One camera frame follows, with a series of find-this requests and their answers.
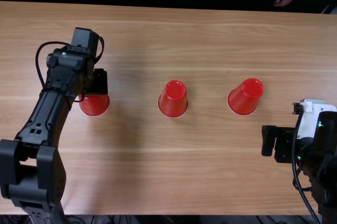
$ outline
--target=black cable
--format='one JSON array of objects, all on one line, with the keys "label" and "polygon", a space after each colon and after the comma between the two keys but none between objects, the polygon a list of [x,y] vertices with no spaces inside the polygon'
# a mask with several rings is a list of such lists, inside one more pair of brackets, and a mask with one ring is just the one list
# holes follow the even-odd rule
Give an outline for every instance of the black cable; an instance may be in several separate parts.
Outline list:
[{"label": "black cable", "polygon": [[74,218],[77,220],[80,220],[83,224],[85,224],[85,221],[83,219],[81,219],[80,217],[74,216],[74,215],[69,215],[68,218]]},{"label": "black cable", "polygon": [[292,148],[291,148],[291,165],[292,165],[293,176],[295,178],[295,182],[296,182],[297,188],[299,189],[300,195],[301,195],[301,197],[302,197],[302,199],[303,199],[306,207],[308,208],[308,210],[309,210],[312,218],[314,219],[315,223],[316,224],[321,224],[320,221],[319,221],[319,219],[317,218],[317,215],[315,214],[314,210],[310,206],[310,203],[308,202],[308,200],[307,200],[307,198],[306,198],[306,196],[304,194],[304,191],[303,191],[303,189],[301,187],[300,180],[299,180],[299,177],[298,177],[297,171],[296,171],[296,153],[295,153],[295,149],[296,149],[297,135],[299,133],[299,127],[300,127],[300,124],[301,124],[303,113],[304,113],[304,110],[303,110],[303,107],[301,106],[301,111],[300,111],[300,114],[299,114],[299,117],[297,119],[296,126],[295,126],[295,133],[294,133],[293,144],[292,144]]},{"label": "black cable", "polygon": [[302,216],[300,216],[300,215],[297,215],[297,217],[299,217],[300,219],[302,219],[304,223],[306,223],[306,224],[309,224],[309,222],[307,222],[307,220],[306,220],[306,219],[304,219]]},{"label": "black cable", "polygon": [[98,40],[100,40],[100,42],[101,42],[102,51],[95,59],[93,59],[94,64],[96,64],[101,59],[101,57],[103,55],[103,51],[104,51],[104,39],[103,39],[103,37],[101,37],[101,36],[98,37]]},{"label": "black cable", "polygon": [[267,215],[267,217],[275,224],[277,224],[277,222],[270,216],[270,215]]},{"label": "black cable", "polygon": [[264,224],[259,216],[255,215],[255,217],[257,218],[257,220],[259,221],[260,224]]},{"label": "black cable", "polygon": [[42,74],[41,74],[40,66],[38,64],[38,57],[40,55],[40,52],[41,52],[42,48],[47,46],[47,45],[50,45],[50,44],[62,44],[62,45],[65,45],[65,46],[70,45],[70,44],[65,43],[65,42],[53,41],[53,42],[44,43],[37,49],[37,52],[36,52],[36,55],[35,55],[35,66],[36,66],[36,71],[37,71],[37,74],[38,74],[38,78],[40,79],[42,88],[44,87],[44,80],[43,80],[43,77],[42,77]]},{"label": "black cable", "polygon": [[114,215],[112,215],[112,217],[110,217],[110,216],[108,215],[107,217],[110,219],[111,224],[115,224],[115,216],[114,216]]}]

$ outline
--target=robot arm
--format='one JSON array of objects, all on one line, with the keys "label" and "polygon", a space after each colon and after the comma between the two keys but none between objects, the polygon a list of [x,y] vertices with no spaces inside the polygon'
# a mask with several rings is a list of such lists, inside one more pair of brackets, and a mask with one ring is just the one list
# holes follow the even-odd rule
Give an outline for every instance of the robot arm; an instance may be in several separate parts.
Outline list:
[{"label": "robot arm", "polygon": [[[294,187],[316,223],[303,191],[310,191],[318,203],[323,223],[337,223],[337,109],[323,99],[304,99],[293,105],[293,114],[300,115],[296,128],[262,127],[262,155],[271,156],[275,145],[275,160],[293,164]],[[309,177],[310,188],[301,188],[301,171]]]},{"label": "robot arm", "polygon": [[[98,41],[90,29],[76,28],[71,45],[47,57],[47,79],[38,102],[14,141],[0,141],[0,187],[4,198],[21,207],[33,223],[65,223],[61,206],[66,172],[58,153],[58,141],[77,95],[95,85],[94,64]],[[36,166],[21,164],[36,159]]]}]

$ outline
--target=wood grain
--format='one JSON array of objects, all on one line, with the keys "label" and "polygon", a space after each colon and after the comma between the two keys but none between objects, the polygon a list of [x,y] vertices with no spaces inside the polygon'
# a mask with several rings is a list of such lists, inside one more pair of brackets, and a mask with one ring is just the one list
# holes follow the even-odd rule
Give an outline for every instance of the wood grain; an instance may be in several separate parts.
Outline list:
[{"label": "wood grain", "polygon": [[[294,126],[302,98],[337,105],[336,16],[1,2],[1,138],[13,139],[37,102],[38,46],[69,42],[76,26],[105,39],[98,67],[111,105],[90,118],[74,104],[67,118],[67,214],[308,214],[291,166],[261,156],[261,126]],[[53,49],[42,51],[44,76]],[[226,98],[249,77],[265,93],[237,116]],[[171,79],[187,86],[178,119],[157,107]],[[2,198],[0,212],[22,213]]]}]

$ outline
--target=red plastic cup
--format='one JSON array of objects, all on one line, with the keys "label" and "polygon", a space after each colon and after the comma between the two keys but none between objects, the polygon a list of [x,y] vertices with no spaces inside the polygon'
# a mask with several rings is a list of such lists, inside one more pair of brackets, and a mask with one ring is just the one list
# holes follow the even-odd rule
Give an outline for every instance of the red plastic cup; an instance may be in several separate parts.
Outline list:
[{"label": "red plastic cup", "polygon": [[110,99],[107,94],[85,95],[84,100],[80,102],[80,108],[88,116],[99,116],[107,111]]},{"label": "red plastic cup", "polygon": [[250,115],[257,107],[257,102],[263,94],[263,85],[256,78],[246,79],[228,95],[230,109],[238,115]]},{"label": "red plastic cup", "polygon": [[158,99],[159,110],[166,116],[176,118],[187,110],[187,89],[179,80],[168,82]]}]

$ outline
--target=white robot part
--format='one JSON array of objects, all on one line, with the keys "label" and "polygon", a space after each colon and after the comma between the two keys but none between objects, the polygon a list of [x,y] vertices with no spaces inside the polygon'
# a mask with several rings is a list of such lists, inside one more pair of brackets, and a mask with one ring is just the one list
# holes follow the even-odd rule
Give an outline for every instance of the white robot part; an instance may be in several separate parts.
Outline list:
[{"label": "white robot part", "polygon": [[316,125],[319,123],[317,120],[320,112],[337,111],[335,106],[325,104],[324,99],[303,99],[300,101],[300,105],[303,106],[304,113],[297,135],[298,139],[314,137]]}]

